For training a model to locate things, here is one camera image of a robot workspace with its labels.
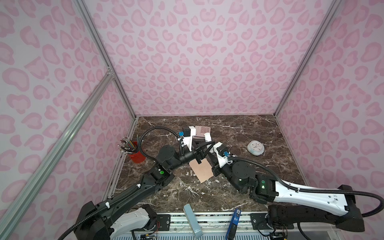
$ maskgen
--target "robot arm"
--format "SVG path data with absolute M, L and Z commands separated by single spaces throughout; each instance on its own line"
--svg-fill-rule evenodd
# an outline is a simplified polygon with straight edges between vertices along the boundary
M 164 127 L 153 127 L 152 129 L 159 128 L 165 129 Z M 140 138 L 140 152 L 142 152 L 141 142 L 144 135 Z M 266 221 L 269 226 L 274 228 L 300 222 L 323 222 L 334 224 L 339 229 L 363 232 L 362 218 L 374 215 L 384 208 L 383 198 L 380 196 L 355 192 L 350 186 L 342 185 L 337 190 L 324 190 L 285 182 L 267 167 L 236 157 L 222 143 L 209 140 L 201 143 L 192 142 L 191 147 L 187 145 L 186 149 L 180 145 L 179 154 L 172 146 L 163 146 L 156 158 L 150 157 L 156 159 L 155 166 L 144 173 L 136 185 L 97 205 L 92 202 L 86 203 L 79 213 L 76 224 L 68 229 L 59 240 L 63 240 L 72 230 L 78 240 L 108 240 L 137 228 L 151 230 L 156 222 L 156 213 L 149 206 L 143 206 L 131 213 L 126 214 L 126 212 L 144 198 L 167 186 L 174 178 L 173 169 L 193 159 L 201 163 L 206 155 L 211 161 L 214 176 L 223 174 L 239 193 L 246 194 L 249 191 L 250 198 L 256 202 L 299 204 L 297 206 L 268 206 Z M 256 174 L 254 165 L 272 176 Z M 381 204 L 375 210 L 361 214 L 356 207 L 354 195 L 375 197 L 380 200 Z

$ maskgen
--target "calculator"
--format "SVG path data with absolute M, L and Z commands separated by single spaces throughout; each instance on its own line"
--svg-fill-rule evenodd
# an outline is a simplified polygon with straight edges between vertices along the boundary
M 196 128 L 196 135 L 193 136 L 194 138 L 204 138 L 204 133 L 211 132 L 210 127 L 195 126 L 195 128 Z

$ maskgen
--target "white alarm clock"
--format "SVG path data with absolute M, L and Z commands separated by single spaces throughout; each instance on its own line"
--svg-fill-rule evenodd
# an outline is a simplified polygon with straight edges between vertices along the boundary
M 264 152 L 264 145 L 259 141 L 253 140 L 248 144 L 247 150 L 253 155 L 259 156 Z

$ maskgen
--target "mounting plate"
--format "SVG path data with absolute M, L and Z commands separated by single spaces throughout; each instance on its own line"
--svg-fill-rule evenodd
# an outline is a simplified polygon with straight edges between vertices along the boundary
M 270 227 L 265 223 L 265 213 L 262 214 L 250 214 L 251 217 L 251 223 L 253 230 L 257 230 L 257 224 L 259 222 L 263 222 L 259 225 L 259 230 L 271 230 Z M 293 224 L 290 224 L 287 226 L 287 229 L 294 229 Z
M 170 214 L 158 214 L 157 220 L 160 222 L 159 231 L 169 231 Z

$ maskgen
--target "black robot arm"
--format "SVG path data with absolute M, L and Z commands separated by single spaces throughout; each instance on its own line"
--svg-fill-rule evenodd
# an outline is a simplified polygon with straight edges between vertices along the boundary
M 163 146 L 156 157 L 155 166 L 145 172 L 140 181 L 121 192 L 120 194 L 94 205 L 92 202 L 86 203 L 80 210 L 75 227 L 67 230 L 59 239 L 74 231 L 78 240 L 107 240 L 114 232 L 111 228 L 113 223 L 146 197 L 155 194 L 167 186 L 175 177 L 172 170 L 192 161 L 193 159 L 202 160 L 205 158 L 209 149 L 205 146 L 214 142 L 204 142 L 192 151 L 185 149 L 183 154 L 179 155 L 170 145 Z M 146 212 L 153 212 L 151 208 L 146 207 Z M 156 214 L 152 214 L 146 229 L 151 229 L 155 224 Z
M 250 198 L 256 202 L 262 204 L 267 202 L 293 202 L 300 204 L 298 206 L 268 206 L 266 223 L 269 226 L 273 226 L 273 228 L 300 222 L 324 222 L 334 224 L 337 228 L 343 230 L 363 232 L 364 222 L 362 218 L 374 215 L 384 208 L 382 197 L 376 194 L 353 191 L 350 186 L 342 185 L 336 190 L 310 189 L 306 186 L 285 182 L 264 165 L 231 155 L 226 146 L 221 143 L 215 144 L 213 141 L 205 142 L 203 140 L 200 143 L 194 142 L 192 151 L 189 151 L 188 148 L 184 149 L 183 144 L 181 144 L 182 137 L 179 137 L 179 154 L 172 146 L 165 145 L 160 149 L 156 158 L 148 156 L 142 150 L 141 144 L 145 135 L 155 129 L 171 131 L 172 134 L 178 137 L 175 132 L 165 127 L 153 127 L 147 130 L 140 138 L 138 146 L 143 155 L 155 160 L 155 165 L 144 173 L 138 183 L 119 195 L 97 205 L 94 205 L 92 202 L 86 203 L 82 207 L 76 223 L 63 233 L 59 240 L 63 240 L 73 230 L 78 240 L 110 239 L 110 235 L 114 231 L 112 228 L 113 223 L 138 202 L 167 186 L 174 178 L 173 169 L 193 159 L 201 163 L 201 160 L 207 155 L 209 156 L 214 176 L 223 174 L 239 193 L 246 194 L 249 190 Z M 255 167 L 265 170 L 270 175 L 256 174 Z M 295 200 L 299 199 L 299 202 L 290 201 L 289 198 L 286 198 L 287 195 L 293 196 L 295 194 L 298 197 L 293 198 Z M 335 196 L 333 198 L 334 202 L 337 202 L 336 204 L 331 204 L 331 199 L 328 200 L 328 196 L 331 197 L 331 194 Z M 368 213 L 361 214 L 360 210 L 356 207 L 354 195 L 374 197 L 380 200 L 380 205 Z M 324 203 L 324 198 L 327 199 L 329 205 L 326 204 L 327 201 Z M 156 220 L 156 213 L 149 206 L 145 207 L 145 209 L 149 220 L 144 228 L 151 229 Z

